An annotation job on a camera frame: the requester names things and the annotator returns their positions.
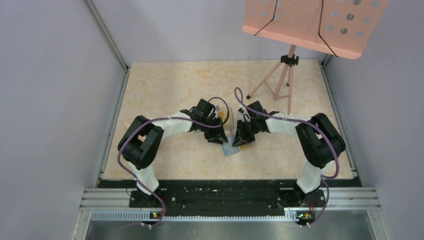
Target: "grey wall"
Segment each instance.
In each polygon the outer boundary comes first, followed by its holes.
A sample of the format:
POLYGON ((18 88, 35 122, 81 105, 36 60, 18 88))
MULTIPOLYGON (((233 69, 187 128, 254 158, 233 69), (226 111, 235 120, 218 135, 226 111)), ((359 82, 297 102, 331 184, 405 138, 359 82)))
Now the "grey wall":
POLYGON ((81 0, 0 1, 0 239, 69 239, 123 71, 81 0))
POLYGON ((376 187, 396 239, 424 234, 423 8, 390 1, 361 58, 328 68, 361 178, 376 187))
MULTIPOLYGON (((127 63, 279 59, 290 48, 286 43, 242 31, 244 0, 94 3, 127 63)), ((304 59, 325 56, 301 47, 296 54, 304 59)))

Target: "beige tabletop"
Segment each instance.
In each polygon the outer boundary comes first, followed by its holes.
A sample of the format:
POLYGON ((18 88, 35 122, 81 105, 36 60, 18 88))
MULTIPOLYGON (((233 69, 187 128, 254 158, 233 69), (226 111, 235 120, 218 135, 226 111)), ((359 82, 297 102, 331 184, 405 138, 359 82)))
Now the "beige tabletop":
MULTIPOLYGON (((131 67, 103 179, 130 179, 117 163, 117 145, 125 133, 124 123, 138 115, 158 118, 190 109, 203 98, 219 96, 233 109, 234 125, 241 118, 234 88, 244 96, 277 63, 277 60, 196 61, 134 63, 131 67)), ((282 67, 268 80, 275 88, 282 67)), ((263 85, 246 104, 259 100, 268 112, 287 113, 287 98, 274 101, 263 85)), ((213 104, 223 107, 219 100, 213 104)), ((326 114, 336 126, 335 115, 317 60, 300 60, 294 69, 292 115, 326 114)), ((306 162, 297 137, 258 133, 248 149, 224 156, 221 146, 208 143, 202 133, 180 133, 164 138, 153 161, 158 179, 295 179, 306 162)), ((340 179, 353 178, 346 152, 339 157, 340 179)), ((335 166, 328 170, 334 173, 335 166)))

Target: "pink music stand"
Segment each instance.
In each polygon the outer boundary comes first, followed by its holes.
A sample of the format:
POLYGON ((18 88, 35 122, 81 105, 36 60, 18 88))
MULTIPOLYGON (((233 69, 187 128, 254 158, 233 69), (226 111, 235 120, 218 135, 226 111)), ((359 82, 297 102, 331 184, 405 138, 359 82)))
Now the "pink music stand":
MULTIPOLYGON (((388 3, 389 0, 246 0, 242 29, 291 44, 286 55, 289 59, 294 58, 296 46, 357 59, 388 3)), ((284 64, 275 91, 267 83, 281 64, 278 62, 247 98, 265 84, 274 100, 288 98, 287 114, 290 114, 294 65, 284 64), (288 95, 280 96, 287 70, 288 95)))

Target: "pink perforated panel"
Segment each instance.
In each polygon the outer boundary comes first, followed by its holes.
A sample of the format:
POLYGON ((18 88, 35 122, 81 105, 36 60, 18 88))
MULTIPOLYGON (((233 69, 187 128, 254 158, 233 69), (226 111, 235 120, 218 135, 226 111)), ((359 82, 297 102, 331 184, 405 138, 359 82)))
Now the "pink perforated panel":
MULTIPOLYGON (((320 33, 337 56, 357 59, 389 0, 324 0, 320 33)), ((322 0, 246 0, 243 31, 333 54, 318 35, 322 0)))

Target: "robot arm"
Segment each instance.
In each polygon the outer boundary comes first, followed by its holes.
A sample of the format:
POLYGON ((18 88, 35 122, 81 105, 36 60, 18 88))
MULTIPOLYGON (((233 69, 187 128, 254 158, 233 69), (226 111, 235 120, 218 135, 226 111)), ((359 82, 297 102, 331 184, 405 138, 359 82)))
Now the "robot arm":
MULTIPOLYGON (((190 110, 181 110, 168 117, 169 119, 167 120, 158 120, 146 125, 146 127, 141 129, 137 135, 129 141, 122 151, 122 156, 128 161, 131 171, 135 173, 140 182, 151 191, 155 191, 159 186, 152 162, 156 157, 162 139, 178 133, 202 131, 204 132, 205 139, 210 143, 223 144, 224 142, 228 142, 224 127, 222 126, 222 119, 216 117, 215 106, 204 99, 201 99, 197 106, 193 106, 190 110), (207 128, 191 121, 173 119, 173 117, 192 119, 196 122, 210 126, 221 125, 221 127, 207 128), (145 136, 145 140, 142 141, 138 139, 138 136, 145 136)), ((148 120, 149 119, 142 115, 137 116, 119 142, 118 150, 121 149, 130 135, 148 120)), ((151 194, 138 183, 137 186, 144 193, 148 195, 151 194)))
MULTIPOLYGON (((248 107, 258 112, 283 119, 290 118, 310 122, 324 132, 326 137, 330 140, 337 156, 346 149, 342 137, 328 117, 323 113, 318 113, 310 118, 287 116, 276 111, 267 113, 267 111, 262 108, 259 101, 250 104, 248 107)), ((247 110, 247 114, 249 115, 250 121, 246 121, 245 118, 237 121, 237 131, 232 145, 235 147, 249 144, 255 141, 255 134, 259 132, 284 133, 293 137, 298 137, 307 162, 303 168, 302 174, 296 181, 294 190, 297 192, 299 200, 307 202, 320 186, 323 169, 329 162, 334 160, 325 140, 319 138, 315 130, 306 123, 269 118, 249 110, 247 110)))

